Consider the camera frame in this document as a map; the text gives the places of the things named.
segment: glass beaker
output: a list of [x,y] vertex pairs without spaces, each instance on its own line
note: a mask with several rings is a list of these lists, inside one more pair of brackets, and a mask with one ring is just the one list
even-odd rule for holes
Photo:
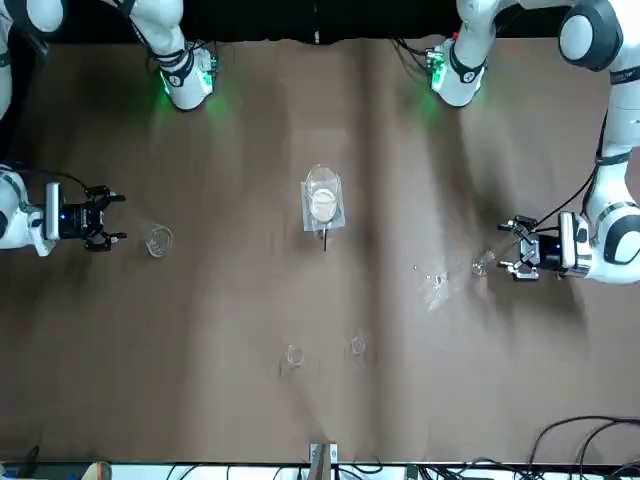
[[304,183],[309,213],[321,224],[329,224],[338,211],[340,177],[327,165],[316,165]]

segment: black cable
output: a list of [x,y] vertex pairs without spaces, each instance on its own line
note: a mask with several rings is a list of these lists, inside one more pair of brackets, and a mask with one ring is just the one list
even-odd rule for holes
[[393,38],[392,41],[395,41],[401,48],[404,48],[407,52],[412,53],[413,55],[417,55],[419,57],[426,57],[427,52],[424,50],[418,50],[409,46],[407,41],[404,38]]
[[378,465],[375,470],[365,470],[364,468],[359,467],[358,465],[349,465],[349,466],[359,471],[363,475],[375,475],[376,473],[380,473],[384,468],[382,465]]
[[558,231],[558,227],[546,227],[546,228],[538,228],[536,230],[536,233],[540,233],[540,232],[551,232],[551,231]]
[[344,473],[348,473],[349,475],[351,475],[353,478],[355,478],[356,480],[364,480],[360,475],[358,475],[355,472],[352,472],[351,470],[347,470],[346,468],[342,468],[342,467],[338,467],[336,469],[336,473],[338,472],[344,472]]
[[391,42],[391,45],[393,46],[393,49],[395,50],[396,55],[400,60],[402,68],[407,73],[409,78],[411,78],[413,81],[417,83],[424,84],[425,79],[420,77],[422,77],[427,73],[426,67],[423,68],[422,64],[420,64],[420,62],[415,57],[411,57],[411,58],[414,60],[414,62],[416,62],[418,66],[416,67],[414,65],[409,64],[406,58],[404,57],[404,55],[402,54],[402,49],[400,48],[400,46],[393,40],[389,40],[389,42]]
[[505,470],[509,470],[509,471],[513,472],[514,474],[520,475],[521,478],[523,478],[523,479],[527,479],[527,480],[533,480],[533,479],[544,480],[544,477],[539,475],[539,474],[533,474],[532,475],[531,474],[532,472],[530,472],[530,471],[526,471],[526,470],[523,470],[521,468],[512,467],[511,465],[507,465],[505,463],[499,462],[499,461],[494,460],[494,459],[489,458],[489,457],[478,457],[478,458],[472,460],[471,462],[465,464],[465,466],[461,470],[459,470],[458,472],[451,472],[451,470],[449,470],[449,473],[454,474],[455,478],[457,480],[460,480],[460,479],[464,478],[462,476],[462,473],[466,472],[467,470],[469,470],[470,468],[476,466],[479,463],[489,463],[489,464],[492,464],[492,465],[497,465],[500,468],[503,468]]
[[41,175],[51,175],[53,177],[63,177],[73,182],[76,182],[78,185],[82,187],[83,190],[87,190],[89,187],[80,180],[79,178],[74,177],[73,175],[69,175],[68,173],[58,172],[56,170],[47,170],[45,168],[9,168],[0,166],[0,170],[8,171],[8,172],[16,172],[16,173],[36,173]]
[[558,422],[552,423],[551,425],[548,425],[547,427],[545,427],[537,436],[536,441],[533,444],[533,448],[531,449],[531,453],[529,454],[529,459],[527,461],[528,464],[528,470],[532,471],[533,469],[533,462],[536,459],[536,453],[538,452],[538,447],[540,446],[540,442],[542,441],[542,438],[549,433],[551,430],[553,430],[554,428],[560,427],[562,425],[567,425],[569,423],[575,423],[575,422],[582,422],[582,421],[586,421],[586,420],[603,420],[603,421],[607,421],[607,422],[611,422],[613,420],[616,420],[616,418],[614,417],[608,417],[605,415],[582,415],[582,416],[578,416],[578,417],[571,417],[571,418],[566,418],[564,420],[560,420]]
[[555,210],[552,210],[549,214],[545,215],[542,220],[540,220],[539,222],[536,222],[535,226],[533,227],[533,231],[536,231],[536,227],[538,225],[543,224],[544,222],[546,222],[547,220],[549,220],[553,215],[555,215],[556,213],[558,213],[560,210],[562,210],[564,207],[566,207],[567,205],[569,205],[573,200],[576,199],[576,197],[578,195],[580,195],[585,188],[587,188],[589,186],[589,184],[591,183],[591,181],[593,180],[593,177],[596,174],[596,167],[593,167],[593,170],[591,171],[591,175],[589,175],[589,178],[587,178],[587,181],[584,182],[584,184],[580,187],[580,189],[573,194],[573,196],[567,200],[566,202],[564,202],[562,205],[560,205],[558,208],[556,208]]
[[171,467],[171,470],[169,470],[169,474],[167,475],[167,478],[165,480],[169,480],[171,478],[171,474],[176,469],[176,467],[177,465],[174,465],[173,467]]
[[629,469],[629,468],[633,468],[634,470],[638,471],[640,473],[640,468],[638,468],[640,466],[640,461],[635,461],[635,462],[631,462],[631,463],[627,463],[625,465],[622,465],[620,468],[618,468],[617,470],[615,470],[613,473],[611,473],[609,476],[611,477],[615,477],[619,474],[621,474],[622,472],[624,472],[625,470]]
[[284,468],[285,467],[279,467],[278,470],[276,470],[276,473],[273,474],[273,480],[276,480],[276,477],[282,470],[284,470]]
[[584,457],[586,456],[589,445],[604,430],[607,430],[608,428],[614,427],[616,425],[631,425],[631,426],[640,428],[640,421],[635,419],[634,420],[629,420],[629,419],[617,420],[616,419],[616,420],[612,420],[609,423],[605,423],[604,425],[601,425],[600,427],[596,428],[593,432],[591,432],[589,437],[587,437],[584,444],[582,445],[582,448],[580,449],[580,454],[579,454],[580,479],[584,478],[584,474],[583,474],[584,473]]
[[187,475],[189,475],[191,472],[193,472],[196,468],[200,466],[201,466],[200,464],[190,466],[182,475],[180,475],[178,480],[184,480],[185,478],[187,478]]

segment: metal stand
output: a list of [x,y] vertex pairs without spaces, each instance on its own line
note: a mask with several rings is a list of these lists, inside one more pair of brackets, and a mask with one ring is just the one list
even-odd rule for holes
[[331,478],[331,446],[322,443],[316,447],[309,480],[330,480]]

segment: green led light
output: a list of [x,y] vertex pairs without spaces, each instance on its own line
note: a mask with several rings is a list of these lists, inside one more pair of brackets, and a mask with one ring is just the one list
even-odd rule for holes
[[434,92],[439,92],[442,87],[442,83],[444,82],[444,76],[447,73],[447,66],[441,65],[437,70],[433,72],[431,75],[431,90]]
[[162,79],[162,84],[164,85],[164,93],[171,96],[171,94],[169,93],[169,85],[167,85],[167,81],[164,79],[164,75],[162,75],[162,72],[160,72],[160,78]]

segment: glass cup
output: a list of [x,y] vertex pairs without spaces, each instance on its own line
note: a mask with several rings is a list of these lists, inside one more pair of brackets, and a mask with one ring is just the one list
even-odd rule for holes
[[305,181],[309,213],[321,224],[329,224],[338,211],[340,177],[326,165],[316,165]]
[[164,225],[151,223],[144,227],[144,246],[154,258],[164,257],[173,244],[173,234]]

